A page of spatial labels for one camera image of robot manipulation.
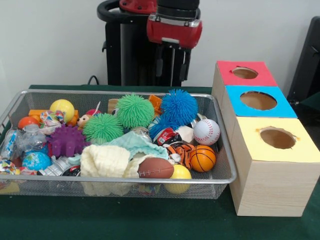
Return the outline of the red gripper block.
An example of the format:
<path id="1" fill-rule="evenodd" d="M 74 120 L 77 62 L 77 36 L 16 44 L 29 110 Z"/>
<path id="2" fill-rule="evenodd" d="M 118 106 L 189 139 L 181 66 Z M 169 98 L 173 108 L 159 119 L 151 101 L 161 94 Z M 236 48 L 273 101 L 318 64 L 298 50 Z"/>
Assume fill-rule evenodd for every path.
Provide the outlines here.
<path id="1" fill-rule="evenodd" d="M 150 42 L 156 43 L 156 77 L 163 72 L 163 42 L 177 44 L 185 48 L 180 68 L 180 80 L 186 81 L 189 71 L 189 50 L 199 42 L 203 30 L 203 23 L 199 19 L 192 21 L 177 20 L 161 17 L 155 13 L 147 19 L 146 32 Z"/>

